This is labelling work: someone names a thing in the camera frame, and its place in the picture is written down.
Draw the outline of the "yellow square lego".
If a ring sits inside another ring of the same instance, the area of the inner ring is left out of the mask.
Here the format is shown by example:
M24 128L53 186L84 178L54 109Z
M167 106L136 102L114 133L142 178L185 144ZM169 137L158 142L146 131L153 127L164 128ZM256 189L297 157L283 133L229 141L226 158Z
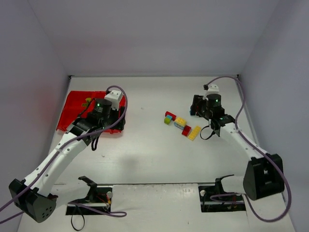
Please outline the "yellow square lego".
M187 121L184 118L176 117L174 120L174 126L183 130L187 124Z

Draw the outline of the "yellow long lego plate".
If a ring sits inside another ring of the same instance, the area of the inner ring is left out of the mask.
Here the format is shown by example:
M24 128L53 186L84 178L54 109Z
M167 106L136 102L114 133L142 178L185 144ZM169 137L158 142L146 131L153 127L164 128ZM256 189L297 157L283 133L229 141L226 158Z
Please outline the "yellow long lego plate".
M195 138L199 135L201 131L201 127L200 126L195 126L192 131L189 133L189 135L187 136L187 138L191 141L195 140Z

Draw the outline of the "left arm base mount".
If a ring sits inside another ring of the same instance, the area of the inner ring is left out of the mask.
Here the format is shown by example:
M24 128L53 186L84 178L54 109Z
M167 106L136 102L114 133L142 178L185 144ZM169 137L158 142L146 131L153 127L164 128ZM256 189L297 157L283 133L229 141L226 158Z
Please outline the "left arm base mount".
M83 204L87 207L94 208L97 211L110 213L112 204L112 189L113 185L101 185L95 183L93 180L86 176L80 176L78 180L85 182L90 190L84 198L74 200L74 203ZM68 204L66 208L66 215L74 216L86 216L86 215L100 215L98 212L94 212L88 208Z

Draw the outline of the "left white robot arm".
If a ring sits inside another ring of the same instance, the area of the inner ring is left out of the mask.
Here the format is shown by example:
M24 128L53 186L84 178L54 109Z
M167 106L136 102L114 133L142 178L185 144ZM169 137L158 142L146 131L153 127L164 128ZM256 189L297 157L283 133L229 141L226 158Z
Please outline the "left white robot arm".
M124 122L127 105L115 109L114 105L119 103L119 100L96 99L93 110L86 117L78 116L67 127L58 145L33 172L9 184L11 202L42 223L61 205L96 199L97 184L86 176L62 189L54 184L77 155L89 145L95 150L103 132Z

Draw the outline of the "small red lego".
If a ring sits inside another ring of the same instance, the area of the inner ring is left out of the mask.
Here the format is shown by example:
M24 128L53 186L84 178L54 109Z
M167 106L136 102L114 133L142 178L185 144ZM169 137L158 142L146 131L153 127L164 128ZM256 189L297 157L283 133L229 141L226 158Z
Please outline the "small red lego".
M182 135L184 135L185 137L187 137L187 136L189 135L190 131L191 131L191 127L186 125L186 126L184 127L183 131L182 131Z

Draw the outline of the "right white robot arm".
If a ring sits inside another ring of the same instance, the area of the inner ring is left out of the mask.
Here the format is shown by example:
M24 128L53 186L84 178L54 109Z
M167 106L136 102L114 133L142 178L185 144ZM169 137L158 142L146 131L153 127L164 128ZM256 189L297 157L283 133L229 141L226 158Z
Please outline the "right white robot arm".
M284 191L285 184L280 175L283 172L281 157L262 150L242 133L235 119L225 113L221 95L194 95L190 114L206 119L212 135L226 141L246 163L244 174L220 178L224 192L245 194L255 201Z

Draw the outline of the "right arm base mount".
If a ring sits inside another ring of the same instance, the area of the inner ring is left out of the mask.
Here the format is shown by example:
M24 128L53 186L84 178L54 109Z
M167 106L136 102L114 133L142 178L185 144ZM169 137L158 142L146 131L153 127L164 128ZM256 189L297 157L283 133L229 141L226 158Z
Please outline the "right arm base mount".
M213 184L198 185L202 213L246 211L244 199L241 194L227 193L223 189L221 180L230 176L216 178Z

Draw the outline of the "green long lego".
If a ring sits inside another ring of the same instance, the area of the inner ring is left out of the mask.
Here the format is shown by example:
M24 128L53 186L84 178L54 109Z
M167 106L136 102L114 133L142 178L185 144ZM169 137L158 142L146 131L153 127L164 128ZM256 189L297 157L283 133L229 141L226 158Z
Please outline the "green long lego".
M85 102L82 103L82 107L86 108L90 104L91 101L92 101L92 98L86 98Z

